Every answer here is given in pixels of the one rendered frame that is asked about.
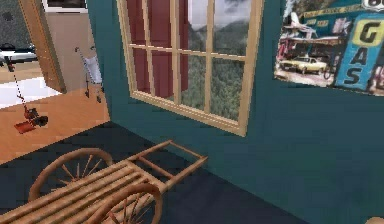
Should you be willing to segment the wooden framed window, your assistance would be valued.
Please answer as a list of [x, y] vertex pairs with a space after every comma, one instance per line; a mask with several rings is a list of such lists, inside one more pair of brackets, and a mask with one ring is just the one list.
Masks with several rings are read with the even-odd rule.
[[244, 137], [264, 0], [116, 0], [130, 96]]

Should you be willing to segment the wooden wheeled cart table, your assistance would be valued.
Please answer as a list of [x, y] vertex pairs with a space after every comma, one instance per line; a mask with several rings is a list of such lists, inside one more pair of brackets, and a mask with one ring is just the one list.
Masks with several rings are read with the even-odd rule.
[[[30, 188], [28, 203], [0, 215], [0, 224], [160, 224], [164, 192], [207, 161], [196, 153], [194, 163], [173, 175], [146, 158], [168, 145], [189, 151], [167, 140], [117, 163], [99, 148], [66, 153], [41, 171]], [[61, 188], [41, 194], [50, 174], [67, 171], [67, 162], [84, 156], [97, 157], [106, 167], [78, 166]]]

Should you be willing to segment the colourful gas station poster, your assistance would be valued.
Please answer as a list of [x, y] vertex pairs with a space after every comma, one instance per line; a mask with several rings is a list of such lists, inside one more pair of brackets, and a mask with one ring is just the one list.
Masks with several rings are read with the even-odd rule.
[[384, 0], [286, 0], [274, 77], [384, 97]]

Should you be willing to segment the red upright vacuum cleaner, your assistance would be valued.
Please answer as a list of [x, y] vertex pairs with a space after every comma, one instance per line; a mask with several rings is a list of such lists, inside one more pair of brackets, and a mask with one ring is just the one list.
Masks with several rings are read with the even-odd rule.
[[14, 125], [14, 127], [20, 134], [24, 134], [24, 133], [35, 130], [37, 126], [39, 127], [45, 126], [48, 123], [48, 117], [40, 116], [36, 108], [27, 107], [25, 98], [23, 97], [20, 91], [20, 86], [16, 78], [16, 75], [13, 75], [13, 77], [14, 77], [14, 81], [16, 83], [16, 87], [18, 91], [17, 97], [22, 101], [22, 105], [24, 107], [23, 115], [25, 118], [24, 122], [17, 123]]

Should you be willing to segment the wooden room door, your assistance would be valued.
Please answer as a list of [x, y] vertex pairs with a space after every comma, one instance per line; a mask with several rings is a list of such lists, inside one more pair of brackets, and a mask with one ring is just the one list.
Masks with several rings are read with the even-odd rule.
[[35, 54], [48, 87], [66, 93], [54, 44], [45, 17], [42, 0], [18, 0], [26, 27], [35, 46]]

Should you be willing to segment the white framed picture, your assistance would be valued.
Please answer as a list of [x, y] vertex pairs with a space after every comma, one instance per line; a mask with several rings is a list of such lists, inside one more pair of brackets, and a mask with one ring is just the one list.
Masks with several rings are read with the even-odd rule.
[[87, 0], [42, 0], [44, 10], [51, 13], [87, 13]]

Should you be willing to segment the black and white bench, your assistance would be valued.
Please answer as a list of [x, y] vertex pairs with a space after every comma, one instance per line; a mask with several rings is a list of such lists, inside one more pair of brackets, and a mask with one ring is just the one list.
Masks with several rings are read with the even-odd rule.
[[12, 63], [24, 63], [37, 59], [35, 46], [30, 43], [26, 48], [16, 48], [10, 43], [0, 45], [0, 67], [3, 67], [6, 60], [10, 59]]

